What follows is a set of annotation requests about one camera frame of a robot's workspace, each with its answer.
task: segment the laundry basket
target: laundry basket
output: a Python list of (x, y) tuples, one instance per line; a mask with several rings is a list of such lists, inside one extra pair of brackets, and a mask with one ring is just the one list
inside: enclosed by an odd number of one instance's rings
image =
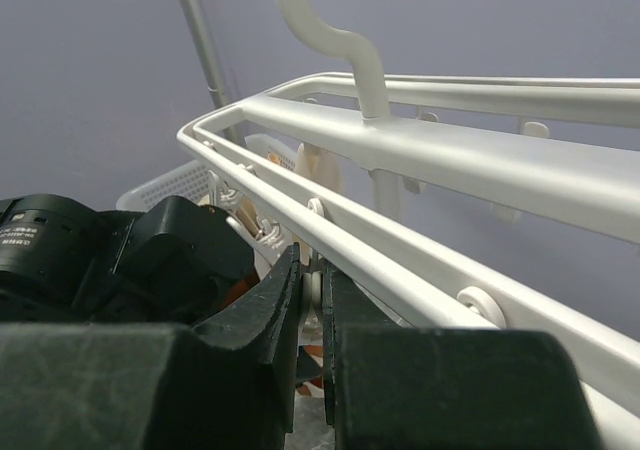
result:
[[(295, 150), (270, 135), (259, 133), (246, 138), (247, 148), (253, 153), (293, 170), (296, 162)], [(180, 195), (192, 202), (199, 202), (208, 192), (207, 168), (193, 160), (185, 165), (160, 175), (153, 180), (129, 190), (116, 202), (117, 210), (146, 212), (169, 195)]]

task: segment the metal pole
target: metal pole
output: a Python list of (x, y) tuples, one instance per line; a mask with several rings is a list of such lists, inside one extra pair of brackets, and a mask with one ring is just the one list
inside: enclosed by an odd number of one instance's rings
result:
[[(231, 101), (226, 91), (224, 76), (220, 69), (220, 59), (216, 52), (213, 34), (202, 0), (180, 0), (180, 5), (187, 19), (187, 25), (196, 46), (204, 76), (207, 79), (213, 104), (216, 108), (224, 107)], [(246, 148), (244, 137), (235, 126), (225, 129), (224, 136), (227, 140)]]

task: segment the gray wall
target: gray wall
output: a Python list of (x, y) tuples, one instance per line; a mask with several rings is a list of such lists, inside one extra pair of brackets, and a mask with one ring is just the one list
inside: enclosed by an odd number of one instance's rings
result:
[[(388, 73), (638, 76), (637, 0), (312, 0), (331, 24), (380, 49)], [(272, 0), (208, 0), (237, 94), (347, 69), (297, 42)], [(0, 189), (97, 206), (185, 161), (176, 129), (210, 108), (177, 0), (0, 0)], [(396, 109), (402, 113), (406, 109)], [(513, 131), (515, 120), (438, 112)], [(553, 138), (640, 147), (640, 133), (549, 123)], [(345, 163), (347, 187), (370, 182)], [(430, 187), (405, 195), (406, 223), (640, 337), (637, 248)]]

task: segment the white metal rack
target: white metal rack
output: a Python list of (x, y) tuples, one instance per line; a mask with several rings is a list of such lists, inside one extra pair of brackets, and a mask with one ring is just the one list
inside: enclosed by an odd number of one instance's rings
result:
[[(389, 111), (393, 102), (640, 128), (640, 79), (385, 76), (364, 37), (328, 26), (308, 0), (276, 2), (300, 40), (347, 59), (353, 75), (311, 75), (230, 104), (182, 128), (182, 146), (409, 323), (555, 335), (608, 448), (640, 448), (640, 343), (398, 223), (405, 176), (640, 244), (640, 153)], [(318, 93), (358, 98), (361, 111), (303, 101)], [(218, 136), (242, 121), (355, 161), (372, 176), (376, 211)]]

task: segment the white plastic basket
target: white plastic basket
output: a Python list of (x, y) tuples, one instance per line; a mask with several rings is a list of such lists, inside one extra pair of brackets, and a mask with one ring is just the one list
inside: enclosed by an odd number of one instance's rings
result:
[[(264, 158), (276, 156), (280, 165), (293, 170), (296, 162), (295, 150), (270, 135), (259, 133), (246, 138), (247, 148)], [(180, 195), (192, 202), (199, 202), (208, 191), (207, 169), (198, 160), (160, 175), (153, 180), (129, 190), (116, 202), (116, 209), (146, 212), (169, 195)]]

